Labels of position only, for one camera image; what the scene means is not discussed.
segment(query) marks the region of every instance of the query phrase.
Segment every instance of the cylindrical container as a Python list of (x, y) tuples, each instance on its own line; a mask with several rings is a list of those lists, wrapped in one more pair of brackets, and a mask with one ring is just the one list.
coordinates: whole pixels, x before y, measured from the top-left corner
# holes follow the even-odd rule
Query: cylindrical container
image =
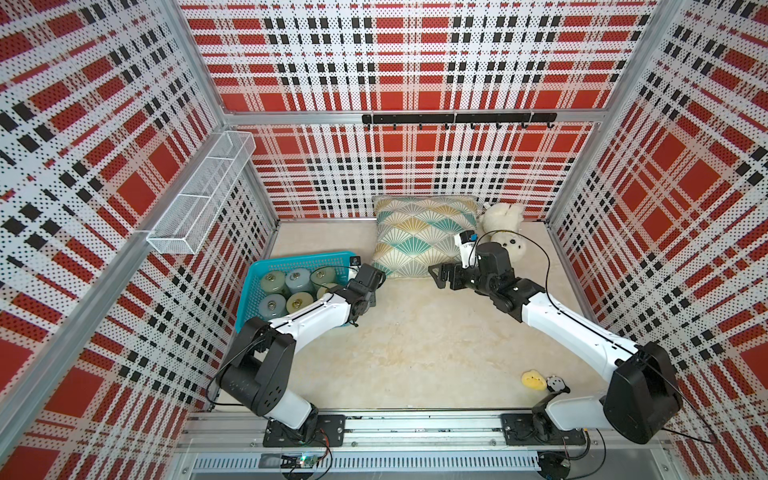
[(298, 292), (290, 296), (286, 308), (288, 309), (288, 313), (294, 313), (301, 310), (305, 306), (310, 305), (314, 301), (315, 300), (312, 298), (312, 296), (307, 292)]
[(288, 272), (286, 285), (291, 293), (315, 291), (315, 286), (310, 282), (310, 271), (306, 268), (297, 268)]
[(317, 299), (320, 300), (323, 298), (323, 295), (328, 293), (328, 289), (332, 286), (336, 286), (335, 283), (326, 283), (325, 285), (321, 286), (319, 289), (317, 289)]
[(259, 316), (262, 320), (269, 322), (273, 318), (280, 318), (285, 315), (288, 315), (286, 297), (279, 293), (267, 295), (259, 302)]
[(336, 281), (336, 269), (332, 266), (324, 266), (321, 269), (315, 270), (312, 273), (310, 280), (312, 280), (312, 283), (315, 286), (333, 283)]
[(282, 296), (288, 297), (291, 294), (286, 286), (286, 274), (279, 270), (267, 272), (265, 276), (261, 277), (260, 285), (267, 295), (279, 293)]

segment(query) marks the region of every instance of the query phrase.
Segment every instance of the black cable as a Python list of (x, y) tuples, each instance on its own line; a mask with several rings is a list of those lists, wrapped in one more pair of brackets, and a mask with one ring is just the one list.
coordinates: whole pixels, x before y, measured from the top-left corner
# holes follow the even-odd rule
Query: black cable
[(691, 435), (688, 435), (687, 433), (678, 432), (677, 430), (670, 430), (670, 429), (662, 429), (662, 430), (664, 430), (665, 432), (673, 433), (675, 435), (680, 435), (681, 437), (685, 437), (687, 439), (696, 440), (697, 442), (708, 443), (709, 445), (717, 445), (718, 443), (720, 443), (720, 442), (711, 442), (709, 440), (699, 439), (698, 437), (693, 437)]
[(328, 452), (328, 455), (331, 456), (331, 461), (328, 464), (328, 468), (326, 468), (326, 470), (323, 472), (323, 474), (321, 476), (315, 478), (315, 480), (320, 480), (322, 477), (326, 476), (326, 474), (331, 469), (331, 467), (333, 467), (333, 451), (331, 450), (331, 447), (330, 447), (330, 440), (328, 439), (328, 435), (326, 434), (325, 430), (320, 429), (320, 431), (326, 437), (326, 451)]
[(598, 470), (600, 470), (601, 468), (603, 468), (603, 465), (605, 465), (605, 458), (608, 456), (608, 449), (607, 449), (607, 447), (605, 446), (605, 439), (603, 438), (603, 434), (602, 434), (602, 433), (600, 433), (600, 430), (597, 430), (597, 432), (598, 432), (598, 434), (600, 435), (600, 440), (602, 440), (602, 442), (603, 442), (603, 461), (602, 461), (602, 462), (600, 462), (600, 465), (598, 465), (598, 467), (597, 467), (595, 470), (593, 470), (592, 472), (589, 472), (589, 473), (587, 473), (586, 475), (579, 475), (579, 476), (577, 476), (577, 477), (566, 478), (566, 480), (578, 480), (579, 478), (587, 478), (587, 477), (590, 477), (590, 476), (592, 476), (592, 475), (594, 475), (594, 474), (598, 473)]
[[(497, 232), (507, 232), (507, 233), (514, 233), (515, 235), (519, 235), (520, 237), (523, 237), (523, 238), (525, 238), (526, 240), (528, 240), (529, 242), (531, 242), (531, 243), (533, 243), (535, 246), (537, 246), (537, 247), (538, 247), (538, 249), (539, 249), (539, 250), (541, 250), (541, 252), (544, 254), (544, 256), (545, 256), (545, 257), (547, 257), (547, 273), (545, 274), (545, 277), (544, 277), (544, 291), (545, 291), (545, 293), (547, 294), (547, 299), (549, 300), (549, 303), (551, 303), (551, 304), (552, 304), (552, 306), (553, 306), (553, 307), (554, 307), (554, 308), (555, 308), (555, 309), (556, 309), (558, 312), (562, 313), (562, 314), (563, 314), (563, 315), (565, 315), (567, 318), (569, 318), (569, 319), (573, 320), (574, 322), (578, 323), (579, 325), (583, 326), (585, 329), (588, 329), (590, 332), (594, 333), (595, 335), (597, 335), (597, 336), (601, 337), (603, 340), (605, 340), (605, 341), (607, 341), (607, 342), (610, 342), (610, 343), (612, 343), (612, 344), (613, 344), (614, 346), (616, 346), (617, 348), (620, 348), (620, 349), (622, 349), (623, 351), (625, 351), (626, 353), (629, 353), (630, 355), (634, 355), (634, 353), (632, 353), (632, 352), (630, 352), (629, 350), (625, 349), (625, 348), (624, 348), (622, 345), (619, 345), (618, 343), (614, 342), (612, 339), (609, 339), (609, 338), (607, 338), (605, 335), (602, 335), (601, 333), (599, 333), (599, 332), (596, 332), (595, 330), (593, 330), (592, 328), (590, 328), (590, 326), (589, 326), (589, 325), (587, 325), (587, 324), (585, 324), (585, 323), (582, 323), (582, 322), (578, 321), (577, 319), (575, 319), (574, 317), (572, 317), (572, 316), (568, 315), (568, 314), (567, 314), (565, 311), (563, 311), (563, 310), (562, 310), (562, 309), (561, 309), (561, 308), (560, 308), (560, 307), (559, 307), (559, 306), (558, 306), (558, 305), (557, 305), (557, 304), (556, 304), (554, 301), (552, 301), (552, 297), (550, 297), (550, 296), (549, 296), (549, 267), (550, 267), (550, 265), (551, 265), (551, 261), (549, 260), (549, 255), (547, 254), (546, 250), (544, 250), (544, 248), (543, 248), (541, 245), (539, 245), (538, 243), (536, 243), (534, 240), (532, 240), (532, 239), (530, 239), (530, 238), (526, 237), (526, 236), (525, 236), (525, 235), (523, 235), (522, 233), (518, 233), (518, 232), (515, 232), (515, 231), (513, 231), (513, 230), (491, 230), (490, 232), (486, 232), (486, 233), (482, 234), (482, 236), (481, 236), (480, 238), (478, 238), (478, 240), (475, 242), (475, 245), (472, 245), (472, 251), (470, 252), (469, 256), (470, 256), (470, 257), (472, 257), (472, 254), (475, 252), (475, 246), (476, 246), (478, 243), (480, 243), (480, 240), (482, 240), (482, 238), (483, 238), (483, 237), (485, 237), (485, 236), (486, 236), (486, 235), (488, 235), (489, 233), (497, 233)], [(686, 396), (685, 396), (685, 395), (684, 395), (684, 394), (683, 394), (683, 393), (680, 391), (680, 389), (679, 389), (679, 388), (678, 388), (678, 387), (677, 387), (677, 386), (676, 386), (674, 383), (672, 383), (672, 382), (671, 382), (669, 379), (667, 379), (667, 377), (665, 377), (664, 375), (662, 375), (662, 374), (661, 374), (661, 372), (659, 372), (659, 371), (656, 369), (656, 367), (652, 366), (651, 364), (649, 364), (649, 363), (648, 363), (648, 362), (646, 362), (645, 360), (642, 360), (642, 359), (641, 359), (641, 362), (643, 362), (643, 364), (644, 364), (646, 367), (648, 367), (648, 368), (649, 368), (649, 369), (651, 369), (653, 372), (655, 372), (657, 375), (659, 375), (659, 377), (660, 377), (660, 378), (661, 378), (663, 381), (665, 381), (665, 382), (666, 382), (666, 383), (667, 383), (667, 384), (668, 384), (670, 387), (672, 387), (672, 390), (674, 390), (674, 391), (675, 391), (675, 392), (676, 392), (676, 393), (677, 393), (677, 394), (678, 394), (678, 395), (679, 395), (679, 396), (680, 396), (680, 397), (681, 397), (683, 400), (685, 400), (685, 402), (686, 402), (688, 405), (690, 405), (690, 407), (691, 407), (691, 408), (694, 410), (694, 412), (696, 413), (696, 415), (699, 417), (699, 420), (701, 420), (701, 422), (704, 424), (704, 426), (705, 426), (705, 427), (706, 427), (706, 428), (707, 428), (707, 429), (710, 431), (710, 434), (711, 434), (711, 435), (712, 435), (712, 437), (714, 438), (714, 441), (711, 441), (711, 440), (705, 440), (705, 439), (701, 439), (701, 438), (698, 438), (698, 437), (693, 437), (693, 436), (691, 436), (691, 435), (686, 435), (686, 434), (683, 434), (683, 433), (680, 433), (680, 432), (675, 432), (674, 430), (667, 430), (667, 429), (662, 429), (662, 430), (666, 430), (666, 431), (668, 431), (668, 432), (670, 432), (670, 433), (675, 433), (675, 434), (678, 434), (678, 435), (682, 435), (682, 436), (688, 437), (689, 439), (695, 440), (695, 441), (697, 441), (697, 442), (701, 442), (701, 443), (707, 443), (707, 444), (709, 444), (709, 445), (716, 445), (716, 444), (720, 443), (720, 440), (717, 438), (717, 435), (715, 434), (715, 431), (714, 431), (714, 429), (712, 428), (712, 425), (710, 425), (710, 424), (709, 424), (709, 422), (707, 422), (707, 420), (706, 420), (706, 419), (703, 417), (703, 415), (701, 415), (701, 412), (699, 412), (699, 409), (698, 409), (698, 408), (697, 408), (697, 407), (696, 407), (696, 406), (695, 406), (695, 405), (694, 405), (694, 404), (693, 404), (693, 403), (692, 403), (692, 402), (691, 402), (691, 401), (688, 399), (688, 397), (686, 397)]]
[(245, 352), (245, 351), (246, 351), (246, 350), (248, 350), (249, 348), (252, 348), (252, 347), (253, 347), (253, 348), (255, 348), (256, 346), (258, 346), (258, 345), (259, 345), (259, 343), (262, 343), (262, 342), (263, 342), (265, 339), (266, 339), (266, 337), (265, 337), (265, 336), (260, 336), (259, 338), (255, 339), (253, 342), (249, 343), (249, 344), (248, 344), (248, 345), (247, 345), (247, 346), (246, 346), (244, 349), (242, 349), (241, 351), (239, 351), (239, 352), (237, 353), (237, 355), (233, 356), (233, 357), (230, 359), (230, 361), (229, 361), (229, 362), (225, 363), (225, 364), (224, 364), (224, 365), (223, 365), (223, 366), (222, 366), (220, 369), (218, 369), (218, 371), (217, 371), (217, 372), (214, 374), (214, 376), (210, 377), (210, 381), (208, 382), (208, 385), (205, 387), (205, 399), (206, 399), (208, 402), (210, 402), (212, 405), (216, 405), (216, 406), (235, 406), (235, 407), (241, 407), (241, 406), (243, 406), (243, 404), (242, 404), (242, 403), (218, 403), (218, 402), (215, 402), (215, 401), (213, 401), (213, 400), (211, 400), (211, 399), (210, 399), (210, 397), (208, 396), (208, 392), (210, 391), (210, 386), (211, 386), (211, 384), (213, 384), (213, 383), (214, 383), (214, 379), (215, 379), (215, 378), (216, 378), (216, 377), (217, 377), (217, 376), (218, 376), (220, 373), (222, 373), (222, 372), (224, 371), (224, 369), (226, 369), (226, 368), (227, 368), (227, 367), (228, 367), (228, 366), (229, 366), (229, 365), (232, 363), (232, 361), (233, 361), (233, 360), (235, 360), (235, 359), (236, 359), (238, 356), (242, 355), (242, 354), (243, 354), (243, 352)]
[(518, 436), (518, 429), (517, 429), (517, 427), (515, 427), (515, 440), (526, 440), (526, 439), (529, 439), (529, 438), (531, 438), (533, 436), (534, 432), (536, 432), (536, 428), (532, 426), (531, 427), (531, 431), (526, 433), (525, 435), (523, 435), (521, 437), (521, 436)]
[(582, 453), (576, 455), (575, 457), (571, 457), (568, 454), (568, 447), (565, 446), (565, 439), (563, 439), (563, 448), (564, 448), (564, 451), (565, 451), (565, 455), (564, 455), (565, 458), (567, 458), (568, 460), (571, 460), (573, 462), (575, 460), (581, 460), (582, 458), (587, 456), (587, 454), (589, 453), (590, 448), (591, 448), (591, 440), (589, 438), (589, 432), (587, 432), (586, 430), (584, 430), (584, 438), (587, 440), (587, 446), (586, 446), (586, 448), (584, 449), (584, 451)]
[[(316, 268), (316, 269), (312, 270), (312, 273), (310, 273), (310, 282), (312, 282), (312, 274), (313, 273), (315, 273), (317, 270), (322, 270), (322, 269), (324, 269), (324, 268), (326, 268), (328, 266), (339, 267), (339, 268), (348, 268), (350, 270), (357, 270), (359, 268), (358, 266), (348, 266), (348, 265), (325, 265), (325, 266), (321, 266), (319, 268)], [(379, 285), (376, 288), (381, 288), (381, 285), (383, 285), (384, 282), (386, 281), (386, 273), (382, 272), (382, 274), (383, 274), (382, 281), (379, 282)], [(316, 286), (324, 286), (324, 285), (321, 285), (320, 283), (314, 283), (314, 282), (312, 282), (312, 283), (314, 285), (316, 285)]]
[(589, 449), (590, 449), (592, 441), (589, 438), (589, 432), (587, 432), (586, 430), (584, 430), (584, 438), (587, 439), (587, 448), (585, 448), (582, 453), (576, 455), (575, 457), (571, 457), (572, 461), (574, 461), (574, 460), (581, 460), (582, 458), (587, 456), (587, 454), (589, 453)]

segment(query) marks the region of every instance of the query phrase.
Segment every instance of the mounting plate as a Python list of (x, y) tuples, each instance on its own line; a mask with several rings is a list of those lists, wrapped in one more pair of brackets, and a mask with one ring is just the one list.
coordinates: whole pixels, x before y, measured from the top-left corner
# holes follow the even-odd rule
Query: mounting plate
[[(318, 415), (317, 416), (317, 429), (322, 429), (326, 435), (328, 435), (328, 443), (330, 447), (340, 447), (344, 443), (344, 425), (346, 424), (346, 417), (344, 415)], [(289, 438), (283, 430), (283, 424), (270, 420), (266, 424), (266, 432), (264, 432), (264, 440), (262, 445), (264, 447), (324, 447), (326, 443), (322, 440), (324, 437), (318, 435), (318, 440), (310, 442), (308, 445), (301, 445), (300, 443)]]
[(505, 413), (501, 415), (502, 431), (507, 445), (586, 445), (587, 440), (581, 430), (569, 430), (560, 432), (555, 430), (549, 442), (541, 442), (536, 435), (529, 435), (533, 432), (533, 414), (532, 413)]

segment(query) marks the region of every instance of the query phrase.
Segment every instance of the teal plastic basket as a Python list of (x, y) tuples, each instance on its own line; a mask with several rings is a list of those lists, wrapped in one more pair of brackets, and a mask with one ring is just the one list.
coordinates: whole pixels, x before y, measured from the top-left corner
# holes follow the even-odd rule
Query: teal plastic basket
[(248, 269), (248, 275), (245, 278), (243, 293), (240, 295), (240, 304), (237, 306), (237, 322), (235, 323), (235, 330), (240, 333), (240, 329), (243, 328), (243, 324), (246, 321), (259, 315), (259, 302), (266, 296), (264, 290), (261, 289), (260, 281), (261, 277), (268, 272), (271, 272), (272, 270), (280, 270), (288, 273), (294, 268), (300, 267), (306, 268), (312, 272), (322, 266), (337, 265), (335, 283), (346, 285), (347, 280), (349, 280), (349, 269), (338, 265), (349, 265), (349, 258), (355, 256), (355, 253), (346, 251), (318, 253), (315, 255), (299, 255), (298, 257), (273, 258), (255, 262)]

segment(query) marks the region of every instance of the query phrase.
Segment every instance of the yellow plush toy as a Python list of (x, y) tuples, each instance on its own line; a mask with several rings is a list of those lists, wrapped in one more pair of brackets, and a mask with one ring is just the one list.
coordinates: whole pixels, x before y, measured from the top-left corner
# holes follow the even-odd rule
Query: yellow plush toy
[(547, 389), (547, 381), (544, 380), (544, 377), (541, 376), (541, 373), (537, 372), (536, 370), (528, 370), (527, 372), (524, 372), (521, 381), (523, 382), (523, 385), (527, 386), (529, 389)]

